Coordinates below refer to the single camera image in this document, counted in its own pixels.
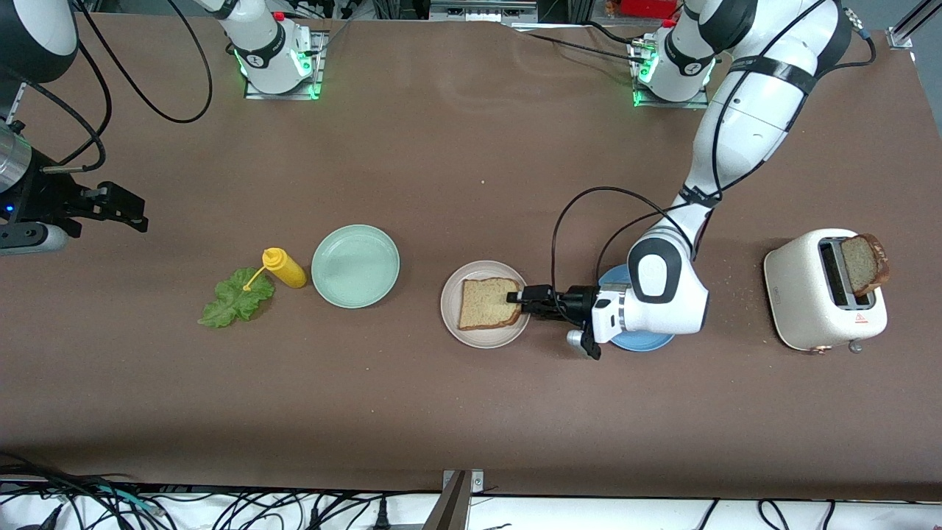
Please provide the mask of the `grey metal box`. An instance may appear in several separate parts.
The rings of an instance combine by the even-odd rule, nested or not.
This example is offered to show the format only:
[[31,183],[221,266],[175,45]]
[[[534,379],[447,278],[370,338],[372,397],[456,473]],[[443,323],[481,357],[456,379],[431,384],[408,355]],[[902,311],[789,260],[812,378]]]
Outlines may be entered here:
[[430,21],[496,21],[538,23],[537,0],[428,0]]

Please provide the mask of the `metal table bracket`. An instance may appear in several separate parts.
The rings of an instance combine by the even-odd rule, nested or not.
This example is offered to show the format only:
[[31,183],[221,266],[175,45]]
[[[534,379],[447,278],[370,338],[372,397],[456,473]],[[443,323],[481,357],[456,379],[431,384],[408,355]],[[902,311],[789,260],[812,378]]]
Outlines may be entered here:
[[445,470],[443,490],[422,530],[467,530],[474,493],[484,491],[484,470]]

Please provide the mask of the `blue plate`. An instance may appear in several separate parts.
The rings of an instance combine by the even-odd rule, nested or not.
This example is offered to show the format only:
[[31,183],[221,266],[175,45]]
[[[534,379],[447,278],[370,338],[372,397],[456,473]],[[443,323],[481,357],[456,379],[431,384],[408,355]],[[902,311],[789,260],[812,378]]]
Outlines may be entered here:
[[[598,285],[603,284],[626,284],[629,281],[627,265],[621,264],[612,267],[608,272],[601,275],[598,279]],[[646,353],[656,351],[668,343],[672,342],[673,334],[656,334],[649,331],[622,332],[615,336],[610,343],[622,350]]]

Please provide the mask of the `green lettuce leaf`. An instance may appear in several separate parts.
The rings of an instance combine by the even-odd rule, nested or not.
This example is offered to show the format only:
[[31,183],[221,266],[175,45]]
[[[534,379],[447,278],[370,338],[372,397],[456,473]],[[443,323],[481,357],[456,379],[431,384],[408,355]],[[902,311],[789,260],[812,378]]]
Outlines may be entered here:
[[236,269],[216,284],[215,299],[202,310],[198,323],[206,328],[228,328],[235,321],[249,322],[263,302],[273,298],[275,286],[262,269]]

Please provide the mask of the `yellow mustard squeeze bottle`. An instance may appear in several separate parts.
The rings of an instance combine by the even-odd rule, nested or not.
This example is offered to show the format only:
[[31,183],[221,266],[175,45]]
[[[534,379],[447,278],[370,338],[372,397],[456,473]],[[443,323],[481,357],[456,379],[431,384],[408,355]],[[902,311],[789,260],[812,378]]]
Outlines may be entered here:
[[308,282],[308,275],[294,259],[287,254],[285,250],[279,247],[270,247],[262,252],[262,268],[253,274],[253,276],[242,286],[243,292],[252,291],[252,283],[259,278],[263,272],[271,272],[279,281],[292,289],[300,289]]

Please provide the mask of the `aluminium frame profile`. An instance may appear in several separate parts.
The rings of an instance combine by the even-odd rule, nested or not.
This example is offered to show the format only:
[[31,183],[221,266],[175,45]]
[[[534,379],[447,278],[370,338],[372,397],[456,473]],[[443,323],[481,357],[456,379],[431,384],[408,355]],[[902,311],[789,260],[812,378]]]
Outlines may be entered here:
[[889,47],[912,49],[915,34],[938,13],[942,13],[942,0],[919,0],[895,26],[886,31]]

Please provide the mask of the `brown bread slice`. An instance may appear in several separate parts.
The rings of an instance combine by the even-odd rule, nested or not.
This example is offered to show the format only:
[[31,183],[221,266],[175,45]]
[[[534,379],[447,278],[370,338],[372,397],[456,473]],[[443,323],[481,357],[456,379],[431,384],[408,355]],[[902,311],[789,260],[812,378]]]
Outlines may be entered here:
[[521,315],[521,306],[509,302],[508,295],[520,290],[521,286],[514,279],[465,279],[462,281],[458,329],[491,330],[515,325]]
[[889,261],[884,245],[869,233],[857,234],[840,244],[855,297],[863,297],[889,281]]

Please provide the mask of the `mint green plate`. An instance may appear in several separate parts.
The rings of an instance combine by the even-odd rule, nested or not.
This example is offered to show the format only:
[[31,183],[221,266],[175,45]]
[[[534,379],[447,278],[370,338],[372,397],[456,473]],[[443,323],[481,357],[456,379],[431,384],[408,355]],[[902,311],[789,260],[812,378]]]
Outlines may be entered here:
[[347,225],[317,245],[311,278],[321,297],[339,308],[380,302],[400,274],[400,253],[386,232],[370,225]]

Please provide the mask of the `beige plate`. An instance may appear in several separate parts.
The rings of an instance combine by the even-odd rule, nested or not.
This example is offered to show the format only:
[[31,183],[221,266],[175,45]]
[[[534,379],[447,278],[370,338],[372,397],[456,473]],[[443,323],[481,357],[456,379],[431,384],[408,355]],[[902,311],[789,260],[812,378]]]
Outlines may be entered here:
[[521,314],[516,322],[511,325],[501,326],[501,328],[489,328],[481,330],[461,330],[460,314],[462,307],[462,295],[464,294],[464,282],[471,280],[489,280],[492,278],[503,278],[513,280],[518,291],[527,286],[527,282],[505,263],[498,261],[474,261],[467,263],[457,269],[445,282],[445,286],[440,297],[440,313],[450,334],[459,342],[470,347],[478,349],[494,349],[510,345],[518,336],[523,334],[527,328],[529,318],[527,314]]

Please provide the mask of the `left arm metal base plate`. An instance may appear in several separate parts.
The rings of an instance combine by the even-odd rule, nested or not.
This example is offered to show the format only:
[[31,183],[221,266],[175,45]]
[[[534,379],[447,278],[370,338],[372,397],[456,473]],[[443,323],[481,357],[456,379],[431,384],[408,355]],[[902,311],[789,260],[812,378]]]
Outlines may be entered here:
[[717,58],[710,61],[706,73],[702,74],[699,90],[689,99],[674,102],[656,95],[645,81],[649,81],[651,74],[659,65],[659,54],[656,51],[655,33],[645,33],[626,44],[629,57],[642,58],[641,63],[634,63],[630,67],[632,76],[633,103],[635,107],[649,105],[660,108],[682,108],[682,110],[706,110],[709,107],[709,91],[707,84],[710,74],[717,63]]

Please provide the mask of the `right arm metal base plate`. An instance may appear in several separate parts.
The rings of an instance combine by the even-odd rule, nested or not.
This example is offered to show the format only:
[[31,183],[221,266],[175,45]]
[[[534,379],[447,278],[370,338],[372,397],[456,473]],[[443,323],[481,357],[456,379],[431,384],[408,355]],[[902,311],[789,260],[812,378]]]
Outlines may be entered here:
[[327,52],[325,47],[330,40],[330,31],[316,31],[300,27],[290,47],[292,70],[290,75],[282,77],[297,78],[296,86],[282,93],[266,93],[250,81],[246,67],[240,63],[240,73],[244,77],[244,98],[255,100],[316,101],[319,99],[324,81]]

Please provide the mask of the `white two-slot toaster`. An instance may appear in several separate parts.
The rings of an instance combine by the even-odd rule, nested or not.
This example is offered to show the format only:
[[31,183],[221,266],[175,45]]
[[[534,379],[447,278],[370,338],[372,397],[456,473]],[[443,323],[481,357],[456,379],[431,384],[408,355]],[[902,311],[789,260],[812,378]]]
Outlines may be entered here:
[[763,261],[776,332],[784,345],[822,353],[885,331],[888,313],[881,288],[863,297],[851,291],[840,244],[860,233],[818,229],[770,251]]

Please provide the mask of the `red box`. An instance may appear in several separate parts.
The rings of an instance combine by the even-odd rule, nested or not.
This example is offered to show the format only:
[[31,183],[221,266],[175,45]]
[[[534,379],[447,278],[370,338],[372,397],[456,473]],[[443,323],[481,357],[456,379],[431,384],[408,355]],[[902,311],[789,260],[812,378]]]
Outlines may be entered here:
[[605,0],[606,12],[638,19],[669,19],[681,0]]

